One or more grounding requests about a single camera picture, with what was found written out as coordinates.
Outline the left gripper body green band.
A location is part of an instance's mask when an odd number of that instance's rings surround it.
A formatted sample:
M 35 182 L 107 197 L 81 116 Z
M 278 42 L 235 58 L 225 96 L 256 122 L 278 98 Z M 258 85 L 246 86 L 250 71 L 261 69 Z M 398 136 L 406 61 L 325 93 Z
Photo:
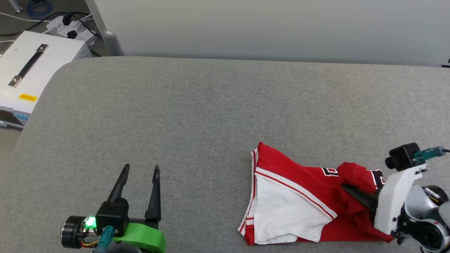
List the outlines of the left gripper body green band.
M 125 234 L 112 239 L 112 248 L 121 253 L 165 253 L 167 244 L 158 222 L 132 218 Z

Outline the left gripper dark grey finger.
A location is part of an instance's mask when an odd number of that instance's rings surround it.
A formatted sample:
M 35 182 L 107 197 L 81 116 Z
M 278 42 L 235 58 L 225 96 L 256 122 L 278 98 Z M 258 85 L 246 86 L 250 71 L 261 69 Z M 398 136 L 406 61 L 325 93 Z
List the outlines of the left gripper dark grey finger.
M 128 180 L 129 172 L 130 172 L 130 164 L 127 163 L 122 168 L 122 171 L 121 171 L 116 183 L 114 184 L 114 187 L 113 187 L 111 193 L 109 194 L 109 197 L 107 199 L 107 201 L 109 203 L 114 203 L 119 198 L 121 198 L 123 187 L 126 185 L 127 180 Z
M 149 222 L 159 222 L 162 218 L 160 168 L 155 166 L 152 176 L 152 192 L 144 218 Z

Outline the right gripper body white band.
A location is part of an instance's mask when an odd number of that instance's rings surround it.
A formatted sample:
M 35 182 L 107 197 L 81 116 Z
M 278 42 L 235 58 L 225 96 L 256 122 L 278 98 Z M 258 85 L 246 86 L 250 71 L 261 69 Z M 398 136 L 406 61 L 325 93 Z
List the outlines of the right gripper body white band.
M 374 227 L 390 235 L 397 229 L 397 218 L 401 214 L 407 195 L 415 182 L 422 178 L 426 164 L 399 171 L 389 176 L 378 196 L 378 206 L 374 218 Z

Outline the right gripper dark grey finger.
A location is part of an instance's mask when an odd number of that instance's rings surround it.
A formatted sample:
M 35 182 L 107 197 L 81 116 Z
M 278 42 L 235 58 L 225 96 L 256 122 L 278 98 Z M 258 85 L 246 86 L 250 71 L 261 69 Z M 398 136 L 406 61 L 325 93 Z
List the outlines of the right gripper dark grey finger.
M 346 191 L 350 196 L 352 196 L 355 200 L 361 203 L 364 207 L 368 208 L 370 212 L 376 212 L 376 208 L 378 207 L 378 197 L 380 194 L 380 190 L 376 189 L 375 193 L 367 193 L 362 191 L 351 184 L 343 184 L 342 189 Z

